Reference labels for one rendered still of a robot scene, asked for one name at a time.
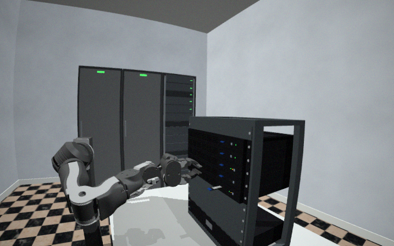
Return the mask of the black server rack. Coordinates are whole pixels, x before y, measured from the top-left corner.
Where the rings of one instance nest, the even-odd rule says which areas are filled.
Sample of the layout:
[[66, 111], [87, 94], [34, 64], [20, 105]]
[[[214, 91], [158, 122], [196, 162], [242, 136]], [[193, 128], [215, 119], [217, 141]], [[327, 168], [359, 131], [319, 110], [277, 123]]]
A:
[[[263, 132], [293, 125], [293, 135]], [[304, 130], [305, 120], [189, 116], [188, 158], [202, 168], [188, 172], [202, 175], [188, 183], [188, 213], [216, 246], [290, 246]], [[284, 221], [258, 206], [288, 187]]]

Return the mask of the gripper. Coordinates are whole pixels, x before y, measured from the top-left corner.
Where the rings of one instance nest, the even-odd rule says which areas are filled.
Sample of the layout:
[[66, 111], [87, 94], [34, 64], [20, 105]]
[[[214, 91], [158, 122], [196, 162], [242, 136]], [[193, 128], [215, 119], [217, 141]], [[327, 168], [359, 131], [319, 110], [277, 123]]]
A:
[[[177, 161], [178, 160], [178, 161]], [[181, 169], [188, 168], [193, 164], [197, 168], [202, 168], [202, 166], [197, 163], [197, 161], [191, 158], [180, 158], [176, 156], [165, 153], [160, 163], [157, 165], [161, 172], [161, 178], [164, 183], [170, 187], [176, 187], [178, 185], [185, 185], [195, 178], [197, 175], [202, 175], [202, 172], [197, 169], [192, 169], [191, 172], [181, 175]]]

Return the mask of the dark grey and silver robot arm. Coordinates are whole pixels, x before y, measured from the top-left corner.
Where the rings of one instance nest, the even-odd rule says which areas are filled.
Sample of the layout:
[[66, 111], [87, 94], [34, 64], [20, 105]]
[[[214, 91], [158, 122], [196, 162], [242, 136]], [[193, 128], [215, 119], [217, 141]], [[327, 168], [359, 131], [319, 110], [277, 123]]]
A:
[[54, 170], [59, 174], [69, 212], [81, 226], [110, 217], [128, 199], [140, 196], [161, 178], [159, 168], [146, 161], [105, 179], [98, 186], [89, 187], [87, 170], [93, 158], [94, 150], [88, 139], [73, 139], [51, 159]]

